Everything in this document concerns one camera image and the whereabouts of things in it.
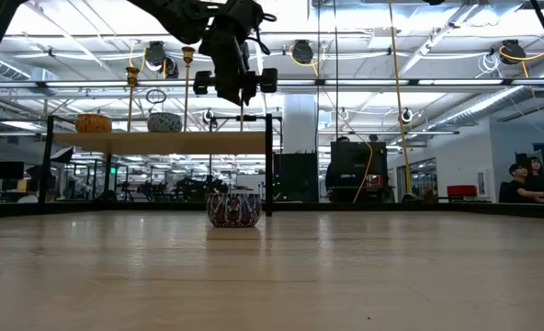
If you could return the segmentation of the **red bin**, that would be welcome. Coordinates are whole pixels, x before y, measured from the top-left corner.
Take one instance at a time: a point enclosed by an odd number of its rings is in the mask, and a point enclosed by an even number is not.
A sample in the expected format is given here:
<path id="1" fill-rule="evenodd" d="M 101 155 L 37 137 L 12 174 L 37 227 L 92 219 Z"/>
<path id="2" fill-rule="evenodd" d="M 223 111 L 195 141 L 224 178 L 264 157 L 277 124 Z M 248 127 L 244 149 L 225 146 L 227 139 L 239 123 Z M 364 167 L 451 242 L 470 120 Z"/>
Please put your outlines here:
<path id="1" fill-rule="evenodd" d="M 473 185 L 452 185 L 447 186 L 447 194 L 449 198 L 476 197 L 478 190 Z"/>

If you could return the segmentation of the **white speckled candle tin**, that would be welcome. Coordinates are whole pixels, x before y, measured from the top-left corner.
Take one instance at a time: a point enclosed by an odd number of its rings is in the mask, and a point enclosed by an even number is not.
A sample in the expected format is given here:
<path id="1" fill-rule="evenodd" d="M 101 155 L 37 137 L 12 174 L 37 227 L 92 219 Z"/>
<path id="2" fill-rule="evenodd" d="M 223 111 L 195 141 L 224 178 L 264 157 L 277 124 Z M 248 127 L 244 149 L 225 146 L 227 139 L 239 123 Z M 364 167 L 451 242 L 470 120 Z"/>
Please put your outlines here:
<path id="1" fill-rule="evenodd" d="M 182 119 L 179 115 L 169 112 L 152 113 L 147 120 L 149 132 L 181 132 Z"/>

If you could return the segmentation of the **white square column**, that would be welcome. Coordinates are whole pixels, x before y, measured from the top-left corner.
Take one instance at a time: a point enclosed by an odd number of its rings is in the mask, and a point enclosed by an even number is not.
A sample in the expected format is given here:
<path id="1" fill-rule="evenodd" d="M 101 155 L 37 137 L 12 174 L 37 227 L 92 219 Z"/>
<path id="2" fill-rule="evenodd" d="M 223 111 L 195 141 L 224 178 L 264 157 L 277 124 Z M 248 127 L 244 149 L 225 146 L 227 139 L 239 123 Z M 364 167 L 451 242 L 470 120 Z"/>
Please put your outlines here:
<path id="1" fill-rule="evenodd" d="M 283 147 L 288 154 L 316 150 L 317 106 L 313 94 L 287 94 L 283 106 Z"/>

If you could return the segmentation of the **person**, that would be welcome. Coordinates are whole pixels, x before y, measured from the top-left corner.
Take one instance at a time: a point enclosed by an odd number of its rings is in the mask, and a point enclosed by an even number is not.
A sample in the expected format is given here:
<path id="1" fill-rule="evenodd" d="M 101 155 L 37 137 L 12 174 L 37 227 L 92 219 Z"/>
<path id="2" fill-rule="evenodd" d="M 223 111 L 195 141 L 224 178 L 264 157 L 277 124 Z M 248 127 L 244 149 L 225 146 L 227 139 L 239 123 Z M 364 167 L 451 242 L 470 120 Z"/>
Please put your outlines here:
<path id="1" fill-rule="evenodd" d="M 527 159 L 526 189 L 534 192 L 544 192 L 543 164 L 536 156 Z"/>
<path id="2" fill-rule="evenodd" d="M 506 201 L 510 203 L 540 203 L 544 204 L 544 191 L 526 189 L 527 169 L 519 164 L 512 164 L 509 173 L 513 180 L 508 183 Z"/>

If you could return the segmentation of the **small black monitor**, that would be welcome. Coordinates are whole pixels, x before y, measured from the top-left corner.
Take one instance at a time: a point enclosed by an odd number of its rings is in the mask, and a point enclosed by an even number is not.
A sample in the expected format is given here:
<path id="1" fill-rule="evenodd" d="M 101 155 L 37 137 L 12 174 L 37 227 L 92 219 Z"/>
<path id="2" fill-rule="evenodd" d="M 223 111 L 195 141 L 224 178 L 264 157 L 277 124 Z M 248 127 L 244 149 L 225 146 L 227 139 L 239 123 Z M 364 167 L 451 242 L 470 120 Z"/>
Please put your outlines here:
<path id="1" fill-rule="evenodd" d="M 24 166 L 23 162 L 0 161 L 0 179 L 23 179 Z"/>

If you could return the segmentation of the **wooden shelf with black legs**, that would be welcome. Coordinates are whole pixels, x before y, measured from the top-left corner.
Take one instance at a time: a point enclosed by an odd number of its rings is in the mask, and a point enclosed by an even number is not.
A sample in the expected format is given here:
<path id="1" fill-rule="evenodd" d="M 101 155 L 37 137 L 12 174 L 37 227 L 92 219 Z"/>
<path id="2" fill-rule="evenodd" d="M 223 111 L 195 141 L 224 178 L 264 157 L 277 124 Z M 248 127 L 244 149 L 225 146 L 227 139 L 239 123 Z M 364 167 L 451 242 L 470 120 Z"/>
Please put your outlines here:
<path id="1" fill-rule="evenodd" d="M 265 122 L 263 131 L 56 133 L 55 118 L 50 116 L 46 125 L 39 203 L 46 202 L 51 148 L 55 142 L 102 153 L 107 166 L 115 154 L 262 154 L 266 172 L 265 212 L 270 217 L 273 214 L 273 116 L 266 114 L 262 120 Z"/>

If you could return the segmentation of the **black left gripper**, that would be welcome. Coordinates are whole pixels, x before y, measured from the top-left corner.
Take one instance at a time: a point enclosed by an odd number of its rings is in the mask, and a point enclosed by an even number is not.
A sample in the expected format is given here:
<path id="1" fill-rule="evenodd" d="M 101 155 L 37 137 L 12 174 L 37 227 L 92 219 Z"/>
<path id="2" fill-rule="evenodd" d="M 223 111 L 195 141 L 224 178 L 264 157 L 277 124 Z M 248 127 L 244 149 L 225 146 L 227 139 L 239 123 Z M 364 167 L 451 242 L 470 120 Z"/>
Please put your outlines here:
<path id="1" fill-rule="evenodd" d="M 278 70 L 268 68 L 261 74 L 249 71 L 244 49 L 229 31 L 208 30 L 203 35 L 198 52 L 212 59 L 214 73 L 196 73 L 193 83 L 196 95 L 206 95 L 208 88 L 214 86 L 219 98 L 241 105 L 240 95 L 243 95 L 243 103 L 248 104 L 257 88 L 264 93 L 275 93 L 278 90 Z"/>

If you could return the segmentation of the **black television screen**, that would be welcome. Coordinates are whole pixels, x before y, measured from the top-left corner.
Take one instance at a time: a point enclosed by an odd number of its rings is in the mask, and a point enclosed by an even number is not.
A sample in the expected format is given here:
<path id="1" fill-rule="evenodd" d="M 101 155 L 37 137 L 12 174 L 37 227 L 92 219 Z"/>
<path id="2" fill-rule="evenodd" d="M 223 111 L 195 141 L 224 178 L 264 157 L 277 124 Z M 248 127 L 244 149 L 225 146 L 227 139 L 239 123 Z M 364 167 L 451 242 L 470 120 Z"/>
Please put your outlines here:
<path id="1" fill-rule="evenodd" d="M 362 176 L 387 173 L 386 143 L 350 142 L 331 144 L 332 170 L 337 174 Z"/>

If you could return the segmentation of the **tall gold candlestick holder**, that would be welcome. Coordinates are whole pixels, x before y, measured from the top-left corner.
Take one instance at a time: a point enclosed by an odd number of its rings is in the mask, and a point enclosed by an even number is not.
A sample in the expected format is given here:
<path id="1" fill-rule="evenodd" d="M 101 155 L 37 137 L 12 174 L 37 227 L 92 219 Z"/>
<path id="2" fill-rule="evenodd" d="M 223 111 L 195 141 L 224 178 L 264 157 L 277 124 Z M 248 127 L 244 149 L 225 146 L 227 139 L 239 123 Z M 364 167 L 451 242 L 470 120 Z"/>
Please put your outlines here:
<path id="1" fill-rule="evenodd" d="M 183 60 L 185 63 L 185 97 L 184 97 L 184 114 L 183 114 L 183 132 L 187 131 L 187 113 L 188 113 L 188 94 L 189 94 L 189 78 L 190 78 L 190 66 L 193 62 L 195 49 L 190 46 L 182 48 Z"/>

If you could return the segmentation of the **grey ventilation duct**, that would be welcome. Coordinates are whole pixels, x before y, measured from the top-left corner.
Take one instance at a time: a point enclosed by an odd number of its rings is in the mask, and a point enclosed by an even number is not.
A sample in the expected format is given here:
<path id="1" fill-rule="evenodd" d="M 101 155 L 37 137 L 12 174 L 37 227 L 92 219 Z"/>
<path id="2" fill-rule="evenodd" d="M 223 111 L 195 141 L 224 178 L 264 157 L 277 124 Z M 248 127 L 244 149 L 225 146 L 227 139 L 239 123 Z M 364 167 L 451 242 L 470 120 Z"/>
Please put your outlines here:
<path id="1" fill-rule="evenodd" d="M 515 86 L 491 94 L 480 94 L 430 120 L 423 131 L 437 131 L 448 125 L 459 125 L 467 120 L 477 120 L 531 98 L 531 91 L 532 88 L 529 86 Z"/>
<path id="2" fill-rule="evenodd" d="M 0 76 L 10 81 L 57 81 L 59 76 L 45 68 L 14 63 L 0 58 Z"/>

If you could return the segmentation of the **medium gold candlestick holder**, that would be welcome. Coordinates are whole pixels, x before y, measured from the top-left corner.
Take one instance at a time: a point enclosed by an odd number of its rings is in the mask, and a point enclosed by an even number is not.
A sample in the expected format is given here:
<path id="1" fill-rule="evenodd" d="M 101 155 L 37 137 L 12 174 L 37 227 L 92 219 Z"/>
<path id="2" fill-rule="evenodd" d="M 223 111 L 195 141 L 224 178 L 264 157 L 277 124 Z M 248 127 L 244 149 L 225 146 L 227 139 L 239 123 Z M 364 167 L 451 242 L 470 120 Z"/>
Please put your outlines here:
<path id="1" fill-rule="evenodd" d="M 127 132 L 131 132 L 133 94 L 138 82 L 138 75 L 140 70 L 134 66 L 130 66 L 126 68 L 126 72 L 127 72 L 127 83 L 130 89 L 129 103 L 128 103 L 128 117 L 127 117 Z"/>

